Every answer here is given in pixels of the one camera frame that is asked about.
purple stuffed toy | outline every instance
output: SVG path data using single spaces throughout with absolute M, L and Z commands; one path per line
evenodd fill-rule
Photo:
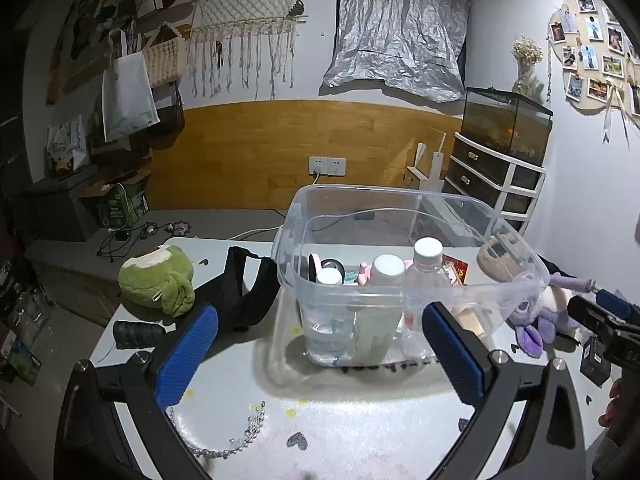
M 554 274 L 550 286 L 540 294 L 539 298 L 529 298 L 523 301 L 509 316 L 509 322 L 516 331 L 516 340 L 522 351 L 531 357 L 540 357 L 543 344 L 551 344 L 556 338 L 556 332 L 573 333 L 579 323 L 569 317 L 566 304 L 573 293 L 585 292 L 586 286 L 582 282 L 562 278 Z

white bottle cap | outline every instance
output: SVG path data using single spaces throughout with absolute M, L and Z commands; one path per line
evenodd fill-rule
M 442 248 L 437 238 L 420 238 L 414 245 L 414 263 L 421 266 L 441 266 Z
M 342 283 L 342 275 L 338 269 L 325 267 L 324 269 L 318 270 L 316 283 L 322 283 L 323 285 L 340 285 Z
M 399 285 L 404 276 L 404 261 L 394 254 L 380 254 L 371 266 L 371 285 Z

wooden wall panel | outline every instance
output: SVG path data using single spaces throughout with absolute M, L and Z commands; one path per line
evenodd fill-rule
M 385 105 L 325 100 L 265 101 L 185 110 L 174 144 L 156 146 L 147 197 L 152 209 L 287 208 L 312 183 L 310 156 L 347 159 L 347 175 L 320 182 L 400 186 L 417 143 L 428 152 L 447 133 L 446 164 L 461 120 Z

green stuffed toy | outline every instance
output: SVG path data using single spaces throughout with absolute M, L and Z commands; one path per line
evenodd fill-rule
M 122 264 L 118 283 L 129 301 L 177 317 L 193 305 L 193 264 L 182 249 L 163 245 Z

glass vase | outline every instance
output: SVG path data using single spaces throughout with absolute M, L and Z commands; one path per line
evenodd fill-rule
M 533 76 L 533 69 L 535 63 L 530 61 L 517 59 L 518 62 L 518 79 L 513 84 L 512 92 L 524 95 L 524 97 L 532 98 L 532 85 L 531 77 Z

